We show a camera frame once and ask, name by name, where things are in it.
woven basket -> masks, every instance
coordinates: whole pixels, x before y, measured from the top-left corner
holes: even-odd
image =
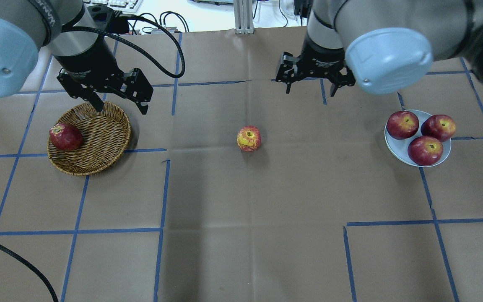
[[[110,102],[104,102],[102,112],[82,103],[66,111],[57,122],[78,127],[83,144],[76,150],[62,151],[48,139],[48,158],[61,172],[76,176],[98,173],[115,163],[128,146],[132,132],[128,115]]]

plate of fruit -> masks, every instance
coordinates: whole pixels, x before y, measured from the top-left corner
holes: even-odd
[[[393,113],[385,125],[385,143],[397,159],[415,167],[433,167],[447,159],[456,123],[448,115],[420,110]]]

robotic arm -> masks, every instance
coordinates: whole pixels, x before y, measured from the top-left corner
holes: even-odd
[[[387,94],[452,57],[465,57],[483,84],[483,0],[314,0],[301,55],[282,54],[276,81],[287,93],[318,77],[331,96],[355,82]]]
[[[102,35],[65,32],[74,26],[127,32],[127,19],[117,21],[119,14],[105,6],[86,8],[82,0],[0,0],[0,97],[19,91],[40,47],[48,46],[63,67],[57,79],[72,98],[83,98],[101,111],[96,93],[110,92],[135,102],[146,114],[153,88],[141,70],[120,70]]]

light blue plate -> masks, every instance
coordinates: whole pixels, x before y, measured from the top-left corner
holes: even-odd
[[[409,144],[411,143],[412,140],[418,138],[419,136],[422,136],[422,133],[420,132],[420,126],[422,126],[422,123],[424,123],[429,117],[431,117],[431,114],[420,110],[408,110],[408,111],[414,113],[416,117],[418,117],[418,131],[415,133],[414,136],[408,139],[397,140],[393,138],[389,134],[389,132],[387,132],[387,125],[385,125],[385,143],[387,143],[387,147],[389,147],[389,150],[391,151],[391,153],[393,153],[393,155],[396,156],[396,158],[401,160],[402,162],[405,162],[408,165],[415,166],[415,167],[424,167],[424,168],[433,167],[445,161],[448,155],[450,154],[450,149],[452,148],[451,140],[447,140],[443,142],[443,155],[441,156],[441,159],[437,161],[437,163],[434,163],[431,166],[419,166],[418,164],[416,164],[410,159],[408,155]]]

apple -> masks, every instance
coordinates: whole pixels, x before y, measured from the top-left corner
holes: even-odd
[[[260,147],[260,131],[255,126],[245,126],[238,132],[236,142],[242,151],[255,151]]]
[[[83,135],[71,124],[58,122],[49,130],[49,139],[53,146],[60,150],[75,150],[83,143]]]
[[[431,166],[443,155],[443,144],[433,136],[419,136],[408,146],[410,159],[419,166]]]
[[[387,121],[387,132],[397,140],[408,139],[418,131],[418,125],[418,117],[414,113],[397,111]]]
[[[429,135],[444,142],[450,139],[456,132],[456,123],[448,115],[432,115],[420,128],[422,135]]]

